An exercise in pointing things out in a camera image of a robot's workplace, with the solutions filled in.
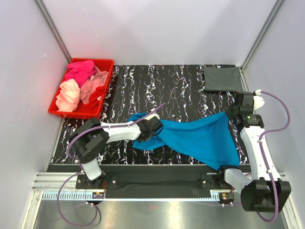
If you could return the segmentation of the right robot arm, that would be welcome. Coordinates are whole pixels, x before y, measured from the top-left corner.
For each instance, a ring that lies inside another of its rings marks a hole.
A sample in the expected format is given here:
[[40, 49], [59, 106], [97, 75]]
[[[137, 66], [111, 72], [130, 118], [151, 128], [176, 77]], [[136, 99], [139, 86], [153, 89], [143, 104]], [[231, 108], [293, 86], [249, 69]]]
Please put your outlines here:
[[221, 166], [216, 183], [222, 189], [232, 186], [240, 194], [245, 211], [278, 214], [291, 193], [291, 185], [277, 172], [267, 148], [268, 131], [264, 129], [262, 117], [254, 113], [264, 105], [263, 93], [261, 90], [238, 92], [234, 104], [225, 110], [244, 143], [252, 176], [247, 177], [234, 166]]

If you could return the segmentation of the blue t shirt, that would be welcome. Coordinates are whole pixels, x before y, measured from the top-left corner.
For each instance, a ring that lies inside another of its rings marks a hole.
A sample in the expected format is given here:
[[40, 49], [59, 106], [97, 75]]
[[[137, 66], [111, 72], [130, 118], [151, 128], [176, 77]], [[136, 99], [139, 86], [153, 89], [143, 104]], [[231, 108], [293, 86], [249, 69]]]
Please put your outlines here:
[[162, 131], [148, 141], [133, 142], [140, 150], [168, 146], [217, 170], [220, 166], [239, 166], [240, 159], [228, 129], [229, 118], [220, 112], [192, 122], [161, 120]]

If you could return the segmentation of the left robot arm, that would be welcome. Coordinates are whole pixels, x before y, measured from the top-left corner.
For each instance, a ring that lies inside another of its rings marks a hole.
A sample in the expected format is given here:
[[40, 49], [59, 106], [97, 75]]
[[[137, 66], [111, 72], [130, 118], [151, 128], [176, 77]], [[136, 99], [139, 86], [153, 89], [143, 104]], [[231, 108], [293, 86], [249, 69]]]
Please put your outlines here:
[[87, 176], [86, 183], [97, 189], [103, 183], [97, 157], [108, 143], [122, 140], [141, 143], [159, 134], [162, 129], [163, 124], [157, 114], [147, 114], [138, 120], [121, 124], [101, 123], [92, 118], [74, 132], [66, 152], [78, 160], [81, 171]]

